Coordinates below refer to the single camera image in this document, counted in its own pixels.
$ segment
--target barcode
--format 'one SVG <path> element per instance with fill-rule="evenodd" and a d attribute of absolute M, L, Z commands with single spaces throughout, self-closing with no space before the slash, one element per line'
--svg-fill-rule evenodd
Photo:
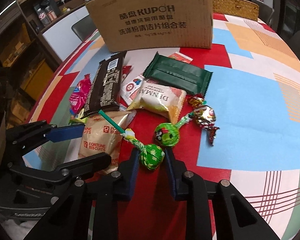
<path fill-rule="evenodd" d="M 118 58 L 115 59 L 115 60 L 113 60 L 113 61 L 110 61 L 109 65 L 108 65 L 107 71 L 109 71 L 110 69 L 113 69 L 113 68 L 117 67 L 118 61 L 119 61 Z"/>

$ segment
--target table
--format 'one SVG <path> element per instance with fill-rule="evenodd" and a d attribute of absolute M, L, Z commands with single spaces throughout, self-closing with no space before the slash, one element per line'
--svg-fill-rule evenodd
<path fill-rule="evenodd" d="M 261 21 L 214 14 L 213 25 L 210 50 L 128 51 L 124 65 L 132 65 L 133 70 L 123 84 L 142 73 L 157 51 L 165 56 L 180 51 L 194 59 L 192 65 L 212 71 L 206 100 L 215 109 L 220 127 L 215 146 L 208 145 L 207 133 L 192 122 L 182 127 L 175 156 L 204 179 L 230 180 L 277 235 L 289 240 L 300 229 L 300 62 Z M 30 121 L 67 125 L 68 99 L 77 82 L 87 73 L 93 79 L 98 63 L 109 56 L 96 31 L 56 71 Z M 181 115 L 190 111 L 184 104 Z M 130 127 L 148 144 L 154 128 L 165 121 L 139 110 Z M 26 164 L 51 170 L 76 158 L 80 141 L 46 143 L 25 156 Z M 131 149 L 124 141 L 119 161 L 128 159 Z M 156 171 L 140 167 L 134 197 L 119 204 L 118 217 L 120 240 L 185 236 L 186 204 L 173 201 L 163 167 Z"/>

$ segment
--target lollipop stick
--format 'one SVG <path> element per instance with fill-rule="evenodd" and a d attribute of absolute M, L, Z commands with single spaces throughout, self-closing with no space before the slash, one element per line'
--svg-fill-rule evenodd
<path fill-rule="evenodd" d="M 106 119 L 114 128 L 116 128 L 121 134 L 125 133 L 124 130 L 117 125 L 109 116 L 106 115 L 106 113 L 102 110 L 99 111 L 99 114 Z"/>

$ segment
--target lollipop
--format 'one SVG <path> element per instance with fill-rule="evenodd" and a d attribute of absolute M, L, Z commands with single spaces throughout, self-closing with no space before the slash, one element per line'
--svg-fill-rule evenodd
<path fill-rule="evenodd" d="M 196 94 L 188 98 L 188 103 L 193 107 L 191 116 L 200 128 L 209 132 L 209 143 L 213 146 L 213 140 L 216 137 L 216 131 L 219 127 L 214 126 L 216 115 L 214 109 L 206 105 L 206 101 L 201 94 Z"/>
<path fill-rule="evenodd" d="M 180 140 L 180 127 L 189 123 L 190 120 L 191 118 L 189 117 L 189 114 L 187 114 L 176 124 L 169 122 L 159 124 L 154 130 L 155 139 L 163 146 L 175 146 Z"/>
<path fill-rule="evenodd" d="M 155 144 L 144 145 L 142 142 L 136 139 L 134 132 L 131 129 L 123 130 L 117 125 L 109 116 L 107 116 L 102 110 L 99 114 L 103 116 L 109 123 L 115 127 L 126 141 L 132 143 L 140 150 L 139 160 L 149 170 L 155 170 L 158 165 L 163 161 L 164 152 Z"/>

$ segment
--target dark green package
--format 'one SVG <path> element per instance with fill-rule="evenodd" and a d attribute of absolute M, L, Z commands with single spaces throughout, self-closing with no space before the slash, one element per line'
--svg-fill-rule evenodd
<path fill-rule="evenodd" d="M 191 95 L 205 96 L 212 72 L 159 55 L 157 52 L 143 76 L 158 80 L 160 85 L 179 88 Z"/>

